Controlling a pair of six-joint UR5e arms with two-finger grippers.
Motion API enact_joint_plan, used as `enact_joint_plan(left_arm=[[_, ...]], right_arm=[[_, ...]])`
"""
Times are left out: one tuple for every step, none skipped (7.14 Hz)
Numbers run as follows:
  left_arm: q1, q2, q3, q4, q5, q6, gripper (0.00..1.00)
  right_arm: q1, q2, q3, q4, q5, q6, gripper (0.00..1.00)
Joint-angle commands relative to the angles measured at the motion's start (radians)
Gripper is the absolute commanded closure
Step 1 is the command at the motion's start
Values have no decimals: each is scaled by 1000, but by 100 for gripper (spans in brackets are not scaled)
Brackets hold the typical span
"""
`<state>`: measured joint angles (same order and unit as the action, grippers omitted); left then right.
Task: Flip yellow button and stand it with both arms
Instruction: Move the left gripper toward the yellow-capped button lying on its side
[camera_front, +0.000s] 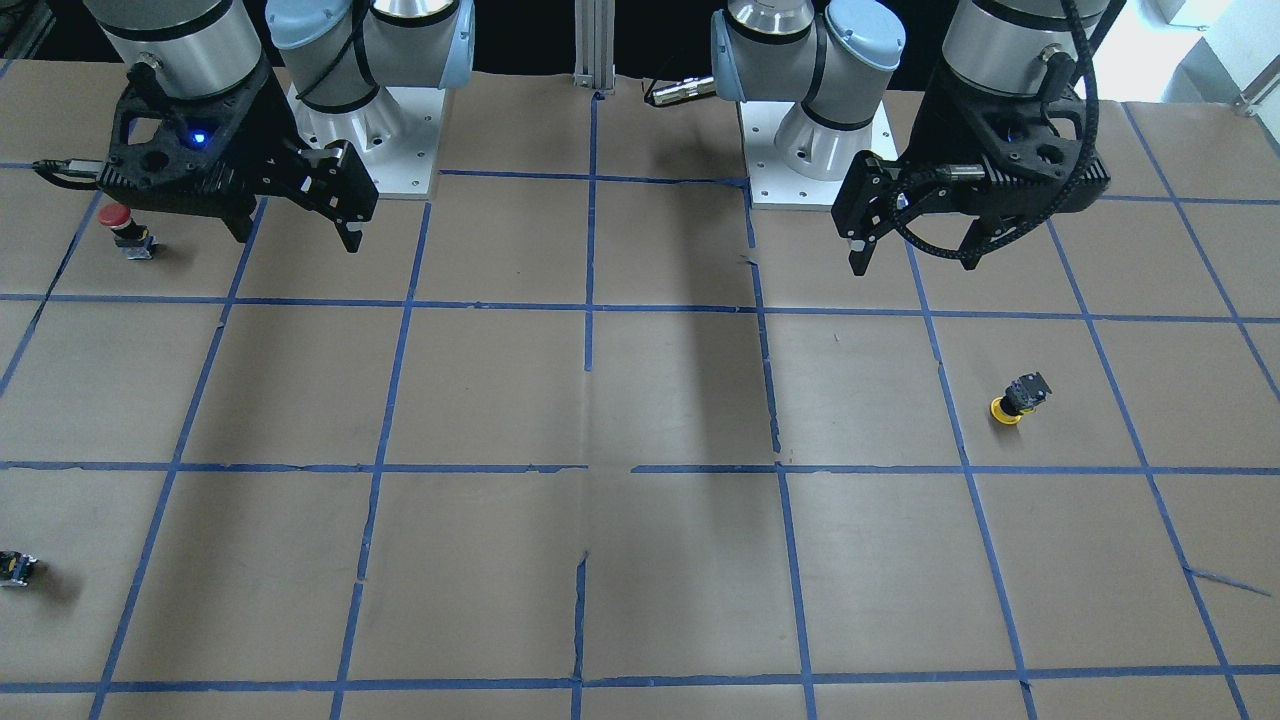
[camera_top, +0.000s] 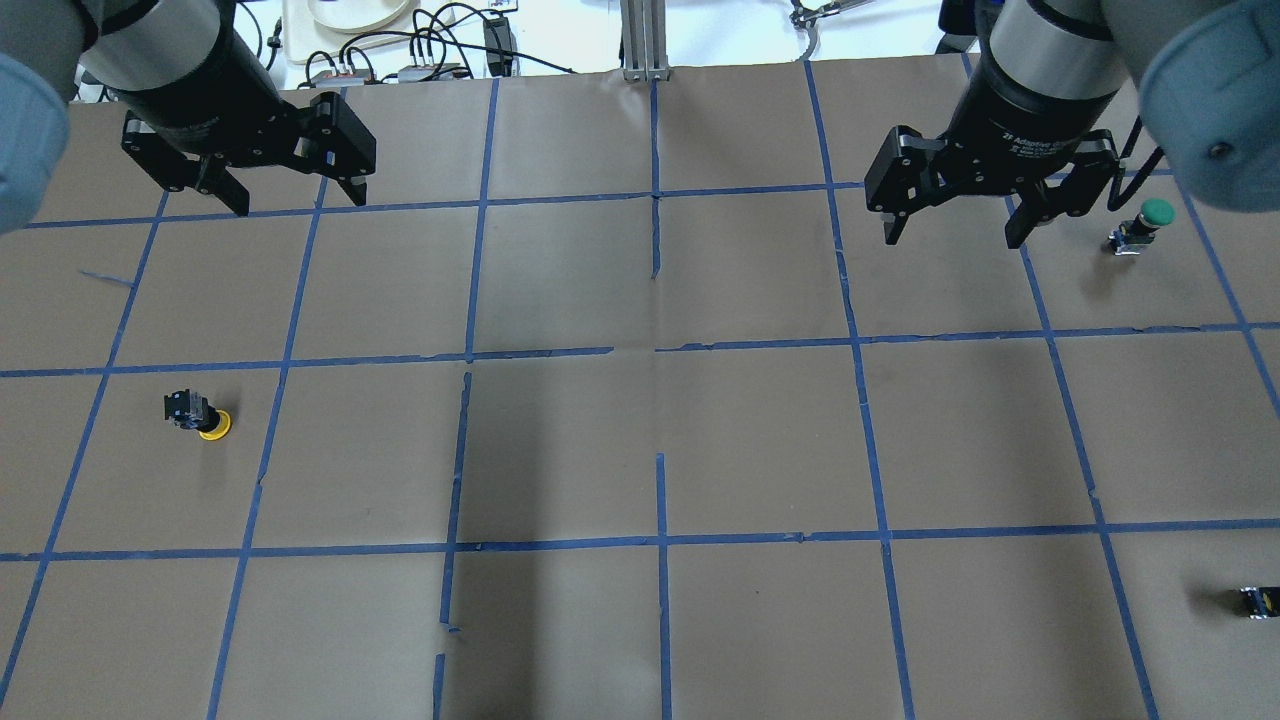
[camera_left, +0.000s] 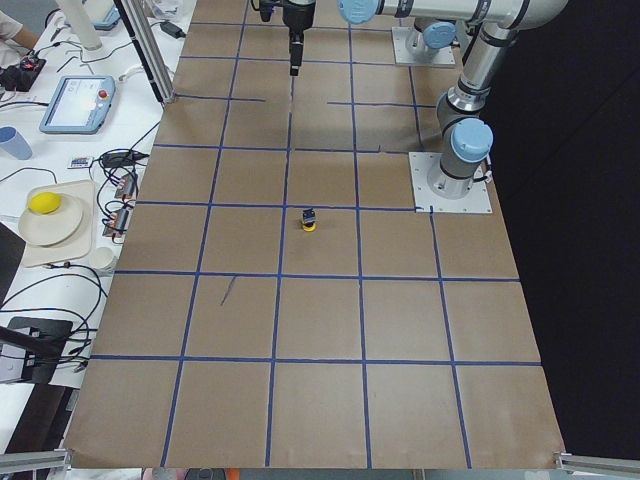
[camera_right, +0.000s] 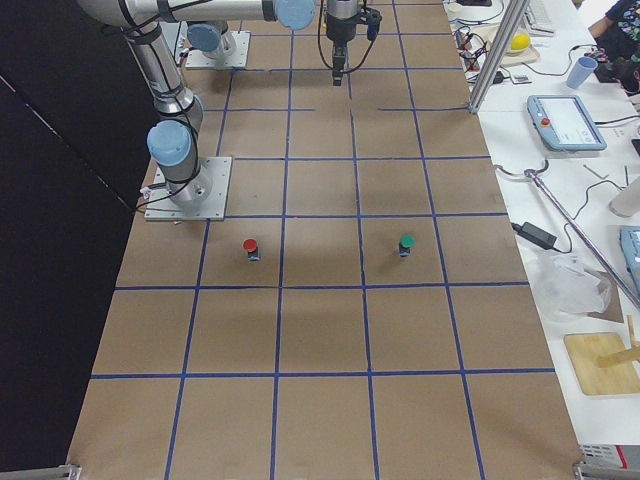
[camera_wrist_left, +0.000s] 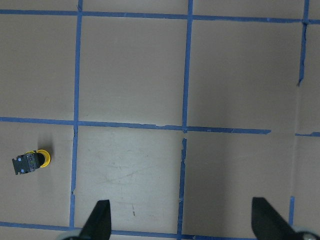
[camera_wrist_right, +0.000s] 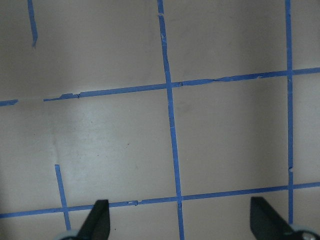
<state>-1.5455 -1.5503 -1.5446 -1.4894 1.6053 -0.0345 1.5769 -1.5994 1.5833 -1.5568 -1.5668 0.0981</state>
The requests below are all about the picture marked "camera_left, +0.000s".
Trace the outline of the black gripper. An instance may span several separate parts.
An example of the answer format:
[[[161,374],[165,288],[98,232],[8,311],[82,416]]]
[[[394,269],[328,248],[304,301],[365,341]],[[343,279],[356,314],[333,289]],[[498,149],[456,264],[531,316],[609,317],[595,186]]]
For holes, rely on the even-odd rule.
[[[289,28],[291,76],[298,76],[304,52],[304,32],[313,26],[315,0],[283,0],[282,17]]]

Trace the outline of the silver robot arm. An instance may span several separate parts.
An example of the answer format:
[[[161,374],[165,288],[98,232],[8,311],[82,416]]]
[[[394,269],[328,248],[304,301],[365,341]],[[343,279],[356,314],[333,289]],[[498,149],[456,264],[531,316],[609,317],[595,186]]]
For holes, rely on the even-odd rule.
[[[477,167],[493,143],[490,127],[478,118],[491,80],[518,33],[540,27],[566,7],[565,1],[339,1],[341,17],[352,25],[376,15],[460,20],[479,27],[457,83],[440,98],[437,118],[443,136],[439,162],[428,172],[438,196],[467,195]]]

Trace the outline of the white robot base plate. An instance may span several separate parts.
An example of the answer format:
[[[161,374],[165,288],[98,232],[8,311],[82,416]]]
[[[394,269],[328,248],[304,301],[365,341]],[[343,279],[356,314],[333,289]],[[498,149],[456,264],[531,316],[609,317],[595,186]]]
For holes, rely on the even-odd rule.
[[[440,165],[442,154],[410,152],[409,164],[415,210],[425,213],[491,214],[487,182],[478,165],[468,179],[447,176]]]

